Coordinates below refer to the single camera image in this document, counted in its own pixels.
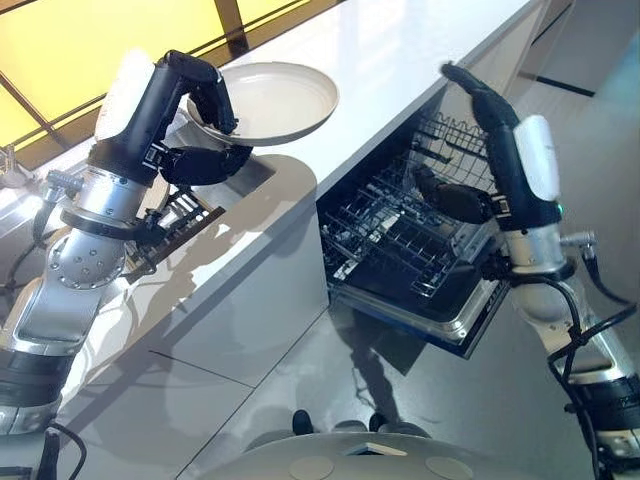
open dishwasher door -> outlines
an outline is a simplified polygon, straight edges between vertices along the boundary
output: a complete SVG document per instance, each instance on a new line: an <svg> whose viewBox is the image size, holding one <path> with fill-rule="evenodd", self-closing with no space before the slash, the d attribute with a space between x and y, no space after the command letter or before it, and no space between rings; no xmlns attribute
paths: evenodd
<svg viewBox="0 0 640 480"><path fill-rule="evenodd" d="M507 285L482 279L499 248L491 221L471 225L432 209L412 171L491 193L481 130L427 104L318 203L332 301L342 301L468 358Z"/></svg>

robotic hand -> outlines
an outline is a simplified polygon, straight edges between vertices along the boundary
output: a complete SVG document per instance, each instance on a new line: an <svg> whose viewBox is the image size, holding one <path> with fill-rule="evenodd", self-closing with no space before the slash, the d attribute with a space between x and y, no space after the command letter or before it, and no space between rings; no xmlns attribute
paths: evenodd
<svg viewBox="0 0 640 480"><path fill-rule="evenodd" d="M185 94L205 122L224 133L235 128L216 68L177 51L155 65L140 51L130 53L100 111L84 178L49 176L45 217L66 190L75 199L61 219L71 228L51 238L44 274L23 289L0 328L0 478L55 478L59 442L47 429L102 295L122 272L125 241L163 239L154 212L136 218L158 172L169 183L213 184L249 157L250 147L212 151L162 145ZM36 220L40 240L46 218Z"/></svg>
<svg viewBox="0 0 640 480"><path fill-rule="evenodd" d="M571 404L591 451L596 479L640 468L640 380L609 328L636 311L601 282L592 233L561 238L558 169L549 126L541 116L519 121L513 108L468 71L442 67L470 96L485 131L488 162L497 192L440 181L426 166L415 179L425 200L443 213L470 223L496 219L508 256L487 264L490 279L508 279L519 313L536 330L548 366ZM579 246L598 289L624 309L600 321L585 300L575 262L563 246Z"/></svg>

silver robot arm segment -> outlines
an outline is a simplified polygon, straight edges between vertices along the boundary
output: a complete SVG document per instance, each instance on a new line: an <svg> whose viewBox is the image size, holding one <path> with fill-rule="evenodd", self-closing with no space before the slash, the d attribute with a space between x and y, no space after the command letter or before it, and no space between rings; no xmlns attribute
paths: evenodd
<svg viewBox="0 0 640 480"><path fill-rule="evenodd" d="M217 183L249 157L245 147L198 149L195 155L188 147L165 147L161 142L184 94L202 118L221 131L233 130L233 110L215 67L176 51L154 65L134 51L101 109L83 181L50 174L54 188L45 198L47 215L61 185L75 187L77 194L62 211L68 227L51 238L43 275L23 289L0 325L0 478L51 478L55 471L58 447L47 429L105 289L123 270L125 242L154 243L165 233L154 223L154 212L136 218L156 175L170 177L170 183ZM34 229L36 241L42 227L40 222Z"/></svg>

wire rack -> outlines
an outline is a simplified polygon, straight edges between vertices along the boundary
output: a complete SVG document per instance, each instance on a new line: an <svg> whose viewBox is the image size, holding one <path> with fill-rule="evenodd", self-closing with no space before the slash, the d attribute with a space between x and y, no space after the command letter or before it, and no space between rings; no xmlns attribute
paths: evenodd
<svg viewBox="0 0 640 480"><path fill-rule="evenodd" d="M408 157L409 164L424 163L446 181L495 193L486 160L485 134L480 127L441 113L420 119Z"/></svg>
<svg viewBox="0 0 640 480"><path fill-rule="evenodd" d="M468 225L433 210L415 188L411 171L426 163L446 181L493 189L484 137L478 127L419 119L410 149L369 178L349 200L321 215L325 266L340 284L363 261L408 270L411 290L432 297L455 268Z"/></svg>

white countertop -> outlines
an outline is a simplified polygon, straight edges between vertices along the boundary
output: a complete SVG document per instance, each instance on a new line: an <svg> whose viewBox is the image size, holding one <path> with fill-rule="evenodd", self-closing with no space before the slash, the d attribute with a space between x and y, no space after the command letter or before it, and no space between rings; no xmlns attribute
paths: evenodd
<svg viewBox="0 0 640 480"><path fill-rule="evenodd" d="M317 131L256 148L306 163L322 196L444 85L440 65L472 60L538 2L349 0L231 62L308 65L337 84L340 103Z"/></svg>
<svg viewBox="0 0 640 480"><path fill-rule="evenodd" d="M229 64L306 64L328 74L340 90L336 111L317 131L286 145L256 148L254 153L278 153L301 160L317 179L316 198L322 196L444 85L439 74L441 64L472 60L538 3L349 0L318 15ZM301 178L305 175L303 171L299 174ZM287 176L289 185L295 183L292 175L298 173ZM175 324L212 295L272 239L273 231L267 232L266 228L276 221L276 212L282 217L299 215L300 209L294 208L288 196L290 192L285 186L277 188L281 200L273 215L256 220L251 228L239 221L237 231L233 225L214 222L158 265L156 274L143 277L105 305L74 363L65 398L73 396L83 383L162 320L171 317ZM251 212L242 215L248 218ZM194 258L194 245L203 242L208 253ZM182 268L185 258L190 261ZM189 291L184 289L185 279ZM157 293L171 285L181 292L180 298L158 303Z"/></svg>

